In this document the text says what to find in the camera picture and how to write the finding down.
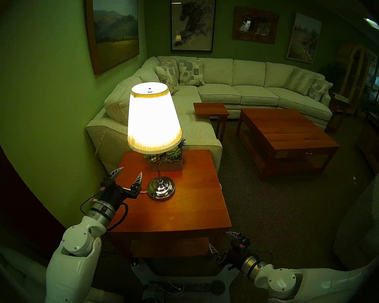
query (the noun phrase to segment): patterned throw pillow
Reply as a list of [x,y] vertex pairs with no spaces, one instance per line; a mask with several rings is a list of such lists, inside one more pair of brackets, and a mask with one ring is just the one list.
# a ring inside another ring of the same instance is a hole
[[167,63],[167,65],[164,66],[156,66],[156,74],[159,77],[160,82],[168,86],[171,94],[178,91],[180,86],[178,85],[177,76],[174,73],[174,66],[172,63]]
[[166,61],[160,62],[160,66],[165,66],[168,63],[172,63],[172,65],[174,66],[174,73],[177,76],[178,82],[180,82],[180,70],[178,69],[178,62],[177,62],[177,60],[176,59],[168,59]]
[[178,63],[180,69],[180,86],[203,86],[204,81],[204,61],[186,61],[180,59]]
[[331,82],[317,78],[308,91],[310,96],[315,101],[320,101],[324,93],[333,86]]
[[317,75],[315,75],[313,72],[309,72],[295,67],[291,79],[285,86],[285,89],[295,91],[302,95],[306,95],[316,78]]

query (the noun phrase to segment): table lamp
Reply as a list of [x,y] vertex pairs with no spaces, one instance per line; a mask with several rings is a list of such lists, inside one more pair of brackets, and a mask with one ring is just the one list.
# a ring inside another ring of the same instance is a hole
[[158,177],[147,185],[147,193],[153,200],[164,201],[174,194],[172,179],[160,174],[159,154],[176,147],[181,136],[167,85],[145,82],[134,86],[129,99],[128,144],[136,152],[156,154]]

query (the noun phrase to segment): chrome lamp base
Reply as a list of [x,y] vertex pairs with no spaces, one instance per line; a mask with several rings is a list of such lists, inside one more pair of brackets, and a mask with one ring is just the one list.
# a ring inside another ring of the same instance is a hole
[[153,178],[147,185],[147,193],[155,201],[169,199],[174,194],[174,191],[174,181],[164,176]]

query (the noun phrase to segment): lamp stem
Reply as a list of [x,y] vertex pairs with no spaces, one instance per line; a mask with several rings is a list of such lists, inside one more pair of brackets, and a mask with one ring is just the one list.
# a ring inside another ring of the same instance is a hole
[[161,181],[161,174],[160,174],[160,163],[159,163],[159,154],[156,154],[157,159],[157,172],[159,174],[159,182]]

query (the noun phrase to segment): sectional sofa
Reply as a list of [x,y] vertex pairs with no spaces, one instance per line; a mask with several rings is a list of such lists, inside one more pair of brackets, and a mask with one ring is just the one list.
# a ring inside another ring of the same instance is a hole
[[104,101],[104,108],[86,126],[96,155],[107,171],[116,169],[123,153],[131,150],[127,142],[130,89],[142,82],[159,82],[156,66],[172,57],[177,61],[204,61],[205,85],[180,86],[172,94],[172,99],[183,138],[187,139],[184,149],[209,149],[216,171],[222,145],[216,139],[209,119],[195,115],[194,102],[224,103],[230,113],[229,118],[238,118],[242,108],[295,109],[322,129],[332,116],[328,108],[331,99],[328,93],[320,101],[315,101],[285,89],[294,69],[292,65],[185,56],[151,57],[133,76],[116,86]]

